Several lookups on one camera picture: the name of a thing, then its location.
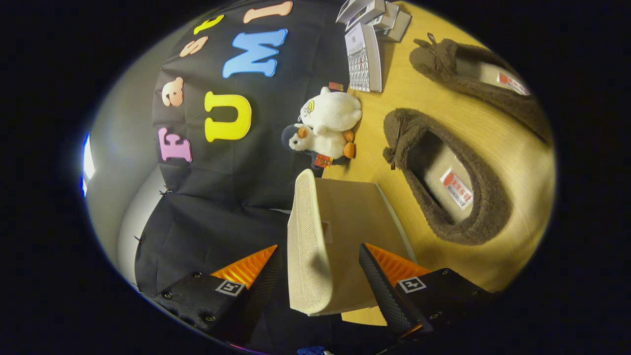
wooden surface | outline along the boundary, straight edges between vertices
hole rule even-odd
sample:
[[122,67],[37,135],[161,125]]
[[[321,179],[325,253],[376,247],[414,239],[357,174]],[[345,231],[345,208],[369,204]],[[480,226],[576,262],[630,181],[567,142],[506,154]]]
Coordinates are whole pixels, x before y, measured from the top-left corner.
[[[349,90],[362,102],[363,118],[355,127],[355,158],[332,166],[323,177],[379,183],[394,207],[421,266],[449,267],[489,292],[504,289],[534,253],[548,223],[555,191],[555,155],[512,116],[476,98],[441,87],[414,70],[408,56],[415,38],[444,38],[482,44],[455,25],[414,5],[395,2],[412,15],[402,43],[380,42],[382,93]],[[422,111],[450,129],[485,159],[502,181],[512,202],[504,229],[480,246],[443,241],[429,228],[403,173],[382,156],[386,114],[398,107]],[[378,307],[342,314],[349,322],[385,325]]]

slipper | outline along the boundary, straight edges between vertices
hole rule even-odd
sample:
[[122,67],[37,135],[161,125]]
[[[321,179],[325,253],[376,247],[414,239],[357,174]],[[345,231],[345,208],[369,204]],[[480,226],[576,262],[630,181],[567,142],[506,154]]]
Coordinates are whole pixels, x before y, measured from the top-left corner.
[[384,120],[384,158],[403,171],[428,225],[446,241],[479,245],[496,236],[511,205],[499,178],[467,144],[430,116],[396,109]]
[[439,44],[415,39],[419,48],[410,63],[421,74],[446,88],[478,97],[516,117],[544,141],[553,135],[546,116],[524,80],[488,49],[444,39]]

letter cutout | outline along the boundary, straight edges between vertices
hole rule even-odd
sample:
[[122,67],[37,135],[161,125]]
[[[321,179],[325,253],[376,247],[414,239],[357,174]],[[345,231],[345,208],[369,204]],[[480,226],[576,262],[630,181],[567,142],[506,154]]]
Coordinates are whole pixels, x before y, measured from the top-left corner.
[[292,12],[292,6],[293,6],[293,2],[285,1],[282,4],[268,6],[262,9],[249,9],[245,13],[245,16],[243,16],[243,23],[248,23],[254,20],[255,18],[261,18],[265,16],[271,16],[271,15],[285,16],[289,14],[290,12]]
[[278,51],[276,49],[266,47],[263,44],[271,44],[274,47],[278,47],[283,44],[286,36],[287,30],[285,28],[274,32],[238,34],[232,41],[232,46],[244,49],[247,52],[239,54],[223,65],[223,77],[228,78],[234,73],[263,73],[267,77],[274,75],[276,71],[275,59],[262,63],[255,63],[255,61],[277,54]]
[[250,102],[241,95],[214,95],[207,92],[204,98],[204,108],[210,112],[213,107],[230,106],[237,109],[237,119],[234,122],[214,122],[210,117],[204,122],[206,140],[238,140],[250,130],[252,122],[252,108]]
[[167,134],[167,128],[162,127],[158,130],[158,139],[160,140],[160,153],[162,160],[167,161],[169,158],[183,158],[187,162],[191,162],[191,143],[189,140],[182,140],[182,144],[175,144],[180,140],[180,136],[175,133]]
[[184,101],[184,94],[182,94],[182,87],[184,81],[179,76],[174,81],[170,81],[162,87],[162,103],[164,106],[178,107]]
[[206,43],[207,40],[208,40],[208,36],[201,37],[198,40],[192,40],[191,43],[188,43],[187,45],[184,46],[184,49],[182,49],[182,52],[180,52],[180,57],[184,58],[188,56],[189,54],[197,53],[202,47],[204,47],[204,44]]
[[193,30],[193,34],[196,35],[199,33],[199,31],[203,31],[203,30],[206,30],[207,28],[211,28],[212,26],[215,26],[217,23],[221,22],[222,19],[223,19],[223,15],[219,15],[212,21],[210,20],[204,21],[201,25],[195,27],[195,29]]

gray wall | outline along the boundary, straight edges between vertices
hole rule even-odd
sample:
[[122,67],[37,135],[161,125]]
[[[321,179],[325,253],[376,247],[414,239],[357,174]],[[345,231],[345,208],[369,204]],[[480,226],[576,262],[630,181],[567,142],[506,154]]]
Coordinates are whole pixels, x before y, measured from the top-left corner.
[[164,191],[163,185],[162,173],[156,166],[131,200],[122,219],[118,238],[118,269],[130,284],[136,284],[134,265],[138,240],[134,237],[140,238],[143,233],[144,225],[162,197],[159,191]]
[[116,268],[123,216],[158,163],[151,127],[158,72],[195,21],[161,40],[129,67],[103,100],[90,131],[95,173],[88,182],[86,202],[97,238]]

slipper insole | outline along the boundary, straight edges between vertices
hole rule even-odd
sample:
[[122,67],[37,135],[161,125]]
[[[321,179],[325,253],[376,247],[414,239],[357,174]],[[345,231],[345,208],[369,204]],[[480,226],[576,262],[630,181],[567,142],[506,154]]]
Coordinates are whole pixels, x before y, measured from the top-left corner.
[[471,178],[454,152],[437,135],[431,132],[425,133],[423,138],[410,149],[408,167],[438,206],[451,217],[453,224],[460,223],[469,217],[473,204],[470,203],[462,210],[440,182],[440,178],[451,168],[451,171],[469,190],[472,190]]
[[502,73],[510,77],[514,76],[510,73],[510,71],[502,68],[501,66],[468,57],[456,57],[456,71],[460,75],[468,76],[482,81],[483,83],[508,89],[510,89],[510,87],[507,84],[500,83],[497,80],[498,74]]

